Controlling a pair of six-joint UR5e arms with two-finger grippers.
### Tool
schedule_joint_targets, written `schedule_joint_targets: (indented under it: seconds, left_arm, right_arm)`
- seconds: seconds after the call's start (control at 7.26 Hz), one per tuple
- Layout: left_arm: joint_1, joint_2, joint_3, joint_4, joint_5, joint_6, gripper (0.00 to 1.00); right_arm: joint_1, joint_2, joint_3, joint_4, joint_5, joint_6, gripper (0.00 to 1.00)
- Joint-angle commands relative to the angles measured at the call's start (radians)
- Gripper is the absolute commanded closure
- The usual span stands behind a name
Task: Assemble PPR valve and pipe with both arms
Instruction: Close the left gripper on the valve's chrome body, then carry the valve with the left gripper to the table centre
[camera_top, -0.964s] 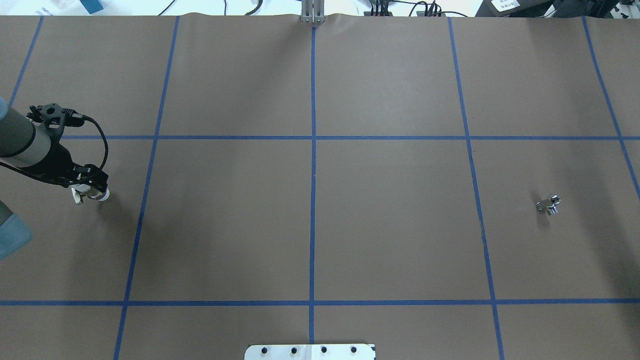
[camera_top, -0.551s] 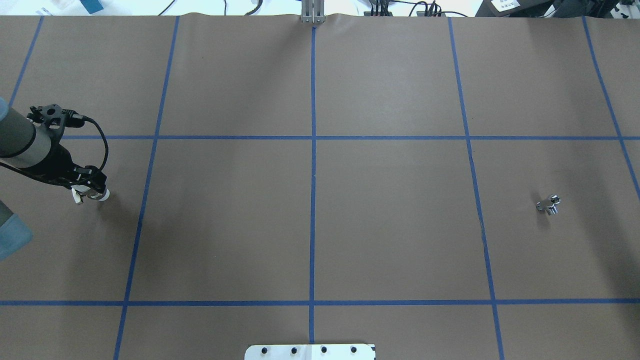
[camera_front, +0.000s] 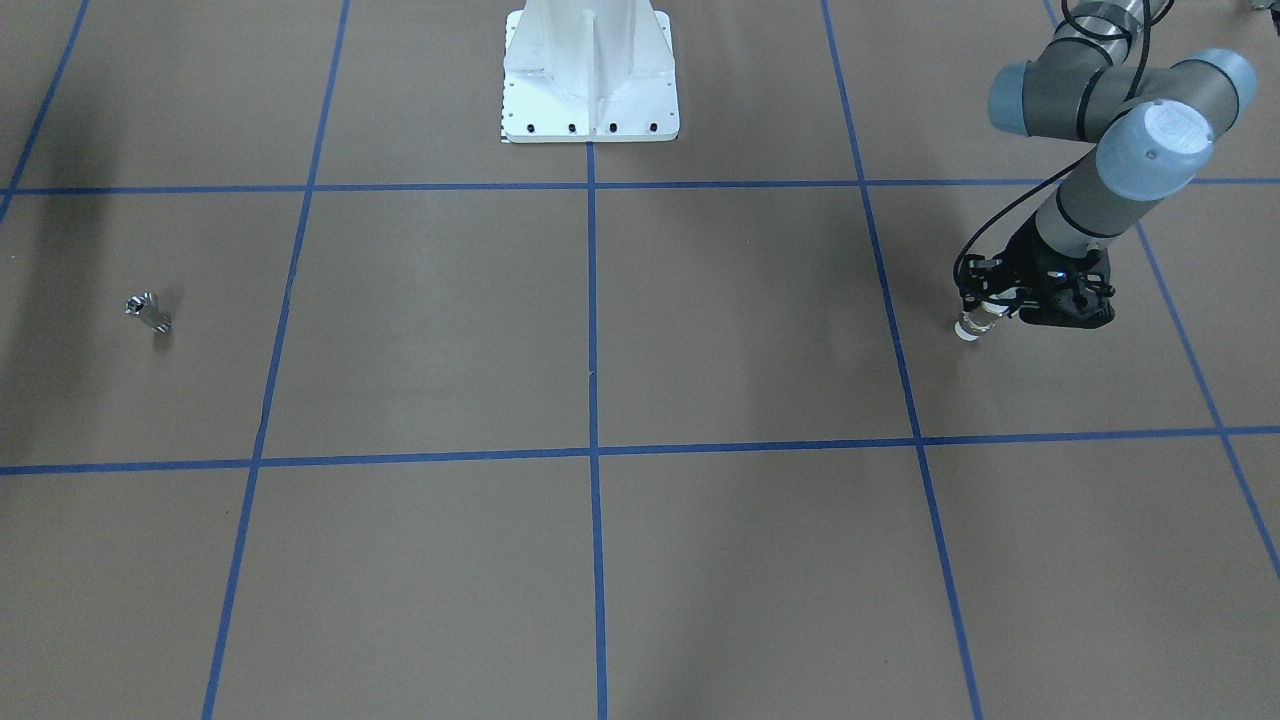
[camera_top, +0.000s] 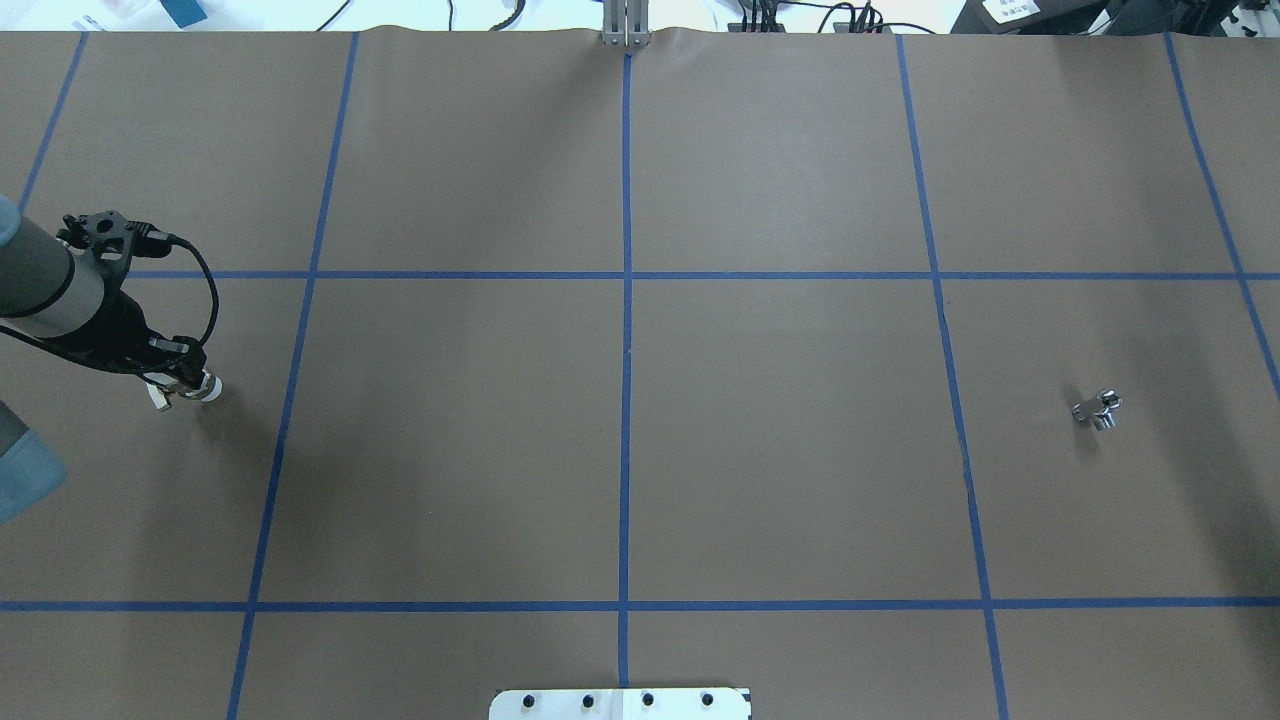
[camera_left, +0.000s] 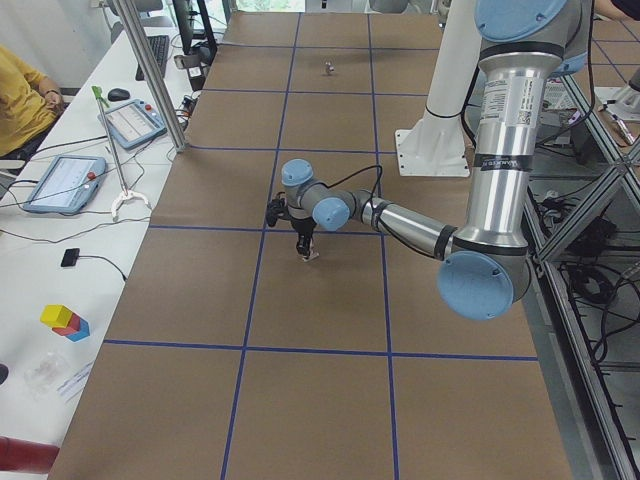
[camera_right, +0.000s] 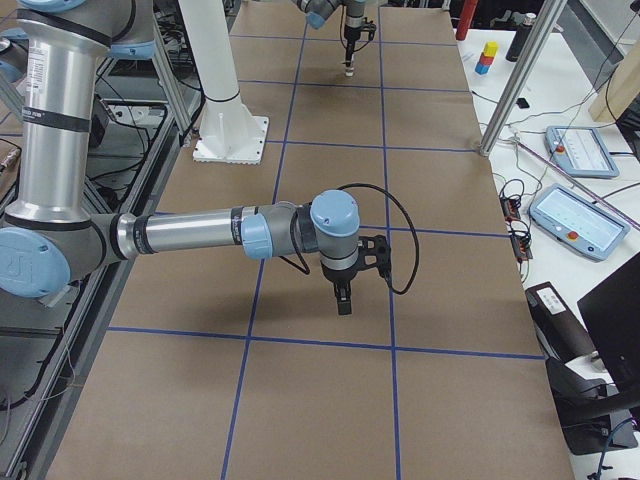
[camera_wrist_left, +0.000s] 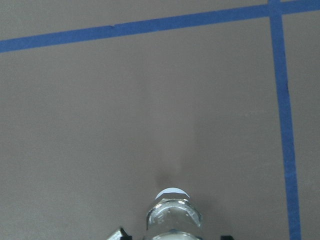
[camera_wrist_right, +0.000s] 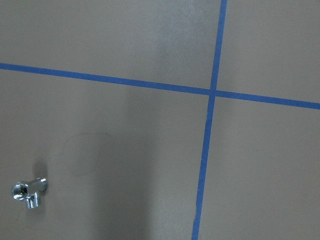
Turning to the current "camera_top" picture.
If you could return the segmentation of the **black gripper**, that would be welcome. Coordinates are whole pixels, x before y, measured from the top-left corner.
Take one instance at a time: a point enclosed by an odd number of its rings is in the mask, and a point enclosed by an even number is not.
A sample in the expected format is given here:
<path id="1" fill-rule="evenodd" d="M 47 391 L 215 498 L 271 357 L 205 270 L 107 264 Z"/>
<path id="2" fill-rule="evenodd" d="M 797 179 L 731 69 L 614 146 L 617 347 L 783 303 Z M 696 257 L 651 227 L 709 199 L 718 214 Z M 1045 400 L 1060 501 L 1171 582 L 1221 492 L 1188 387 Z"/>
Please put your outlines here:
<path id="1" fill-rule="evenodd" d="M 191 384 L 207 364 L 200 340 L 151 329 L 142 307 L 123 290 L 109 293 L 78 331 L 64 334 L 61 351 L 100 370 L 138 377 L 163 373 Z"/>

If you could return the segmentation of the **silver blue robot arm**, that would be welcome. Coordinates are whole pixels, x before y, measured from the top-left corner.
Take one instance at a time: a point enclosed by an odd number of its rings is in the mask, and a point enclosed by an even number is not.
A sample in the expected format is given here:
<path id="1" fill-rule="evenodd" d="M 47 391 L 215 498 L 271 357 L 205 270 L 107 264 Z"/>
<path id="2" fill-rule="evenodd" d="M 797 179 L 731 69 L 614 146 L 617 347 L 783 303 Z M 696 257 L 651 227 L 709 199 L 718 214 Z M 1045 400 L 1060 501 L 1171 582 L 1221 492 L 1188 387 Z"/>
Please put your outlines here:
<path id="1" fill-rule="evenodd" d="M 1 523 L 50 496 L 67 475 L 44 437 L 1 402 Z"/>
<path id="2" fill-rule="evenodd" d="M 178 234 L 118 211 L 65 215 L 50 233 L 9 197 L 1 201 L 3 333 L 78 366 L 140 378 L 160 410 L 174 397 L 214 401 L 221 379 L 205 346 L 218 323 L 220 297 L 204 255 Z M 210 293 L 201 336 L 166 337 L 124 290 L 137 258 L 161 259 L 173 249 L 196 260 Z"/>

